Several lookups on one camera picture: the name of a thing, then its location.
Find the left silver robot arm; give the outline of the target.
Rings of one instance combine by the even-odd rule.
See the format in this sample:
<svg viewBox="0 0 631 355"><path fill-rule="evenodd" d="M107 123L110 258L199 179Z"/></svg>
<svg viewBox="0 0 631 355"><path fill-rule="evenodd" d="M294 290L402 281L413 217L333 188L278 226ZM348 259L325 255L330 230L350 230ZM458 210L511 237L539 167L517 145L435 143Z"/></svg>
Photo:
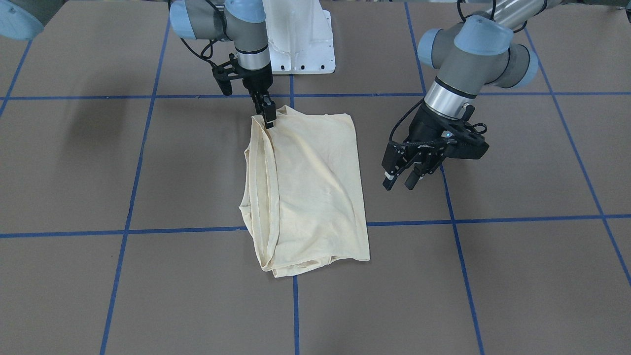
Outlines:
<svg viewBox="0 0 631 355"><path fill-rule="evenodd" d="M419 62L437 70L424 98L408 114L414 117L402 142L390 134L382 160L383 186L390 190L409 170L412 190L445 159L477 160L489 148L483 123L472 124L474 101L485 86L503 89L527 85L538 72L539 59L514 43L527 21L560 4L559 0L494 0L491 7L462 16L448 29L431 29L417 46Z"/></svg>

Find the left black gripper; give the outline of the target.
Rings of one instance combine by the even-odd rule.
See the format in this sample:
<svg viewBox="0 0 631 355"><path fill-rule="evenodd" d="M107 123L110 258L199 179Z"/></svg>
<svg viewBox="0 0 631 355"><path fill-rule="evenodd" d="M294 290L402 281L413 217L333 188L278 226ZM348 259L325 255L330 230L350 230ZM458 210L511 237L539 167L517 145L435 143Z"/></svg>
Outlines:
<svg viewBox="0 0 631 355"><path fill-rule="evenodd" d="M415 115L407 136L397 141L395 133L410 114ZM434 173L446 159L456 158L456 120L433 112L426 104L415 104L394 124L387 139L382 167L383 187L391 191L397 178L411 169L404 186L413 190L425 173Z"/></svg>

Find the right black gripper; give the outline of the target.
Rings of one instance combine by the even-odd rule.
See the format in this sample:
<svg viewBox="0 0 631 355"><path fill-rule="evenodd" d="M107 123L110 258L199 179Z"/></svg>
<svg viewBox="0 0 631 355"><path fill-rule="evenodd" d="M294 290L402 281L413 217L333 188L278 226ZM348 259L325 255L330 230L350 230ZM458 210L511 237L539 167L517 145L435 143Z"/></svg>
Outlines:
<svg viewBox="0 0 631 355"><path fill-rule="evenodd" d="M271 67L263 67L258 70L243 69L243 84L250 93L254 103L255 112L261 114L266 129L274 127L277 118L276 104L269 97L269 89L273 85L274 76Z"/></svg>

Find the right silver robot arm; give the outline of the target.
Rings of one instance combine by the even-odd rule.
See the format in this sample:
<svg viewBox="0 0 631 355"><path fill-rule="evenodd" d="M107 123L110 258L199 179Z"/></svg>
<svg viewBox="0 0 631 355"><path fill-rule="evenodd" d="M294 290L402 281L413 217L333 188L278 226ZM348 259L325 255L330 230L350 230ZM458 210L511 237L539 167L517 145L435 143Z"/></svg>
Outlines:
<svg viewBox="0 0 631 355"><path fill-rule="evenodd" d="M197 58L210 64L212 75L225 96L233 94L232 81L241 79L271 129L277 107L270 97L273 70L266 14L261 0L169 0L169 18L174 32ZM218 42L233 42L236 52L228 61L212 61Z"/></svg>

